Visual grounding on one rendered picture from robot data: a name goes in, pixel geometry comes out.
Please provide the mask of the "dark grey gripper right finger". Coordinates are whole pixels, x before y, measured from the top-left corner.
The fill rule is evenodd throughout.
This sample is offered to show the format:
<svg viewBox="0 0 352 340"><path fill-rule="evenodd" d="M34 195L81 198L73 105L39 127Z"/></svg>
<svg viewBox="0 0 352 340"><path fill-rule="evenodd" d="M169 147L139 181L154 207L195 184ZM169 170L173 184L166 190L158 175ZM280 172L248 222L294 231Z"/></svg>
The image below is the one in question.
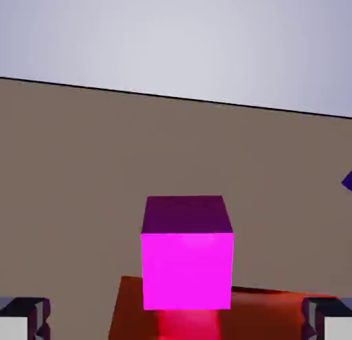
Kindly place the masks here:
<svg viewBox="0 0 352 340"><path fill-rule="evenodd" d="M305 297L301 340L352 340L352 298Z"/></svg>

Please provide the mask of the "large orange box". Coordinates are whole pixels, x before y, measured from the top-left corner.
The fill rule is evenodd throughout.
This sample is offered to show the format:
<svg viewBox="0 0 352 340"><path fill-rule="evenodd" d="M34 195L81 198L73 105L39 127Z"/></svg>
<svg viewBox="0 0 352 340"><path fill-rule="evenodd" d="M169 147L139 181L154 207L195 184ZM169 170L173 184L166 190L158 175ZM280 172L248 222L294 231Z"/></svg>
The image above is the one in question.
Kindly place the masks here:
<svg viewBox="0 0 352 340"><path fill-rule="evenodd" d="M142 279L123 276L108 340L301 340L305 297L235 286L228 310L146 311Z"/></svg>

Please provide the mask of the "small magenta cube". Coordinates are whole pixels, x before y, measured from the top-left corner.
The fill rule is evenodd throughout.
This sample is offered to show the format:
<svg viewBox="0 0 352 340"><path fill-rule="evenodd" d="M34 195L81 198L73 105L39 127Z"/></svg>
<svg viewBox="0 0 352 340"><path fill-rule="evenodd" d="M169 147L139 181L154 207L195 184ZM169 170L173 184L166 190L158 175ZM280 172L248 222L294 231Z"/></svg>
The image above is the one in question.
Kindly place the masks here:
<svg viewBox="0 0 352 340"><path fill-rule="evenodd" d="M220 195L149 196L141 241L145 310L227 310L234 232Z"/></svg>

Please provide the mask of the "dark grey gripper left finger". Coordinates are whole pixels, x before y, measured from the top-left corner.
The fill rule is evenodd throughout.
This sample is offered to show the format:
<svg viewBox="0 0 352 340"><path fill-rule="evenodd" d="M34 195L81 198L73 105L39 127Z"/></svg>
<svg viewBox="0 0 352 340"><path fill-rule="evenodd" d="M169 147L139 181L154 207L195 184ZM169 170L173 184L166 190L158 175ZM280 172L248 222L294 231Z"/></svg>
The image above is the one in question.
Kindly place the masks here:
<svg viewBox="0 0 352 340"><path fill-rule="evenodd" d="M50 300L0 297L0 340L51 340Z"/></svg>

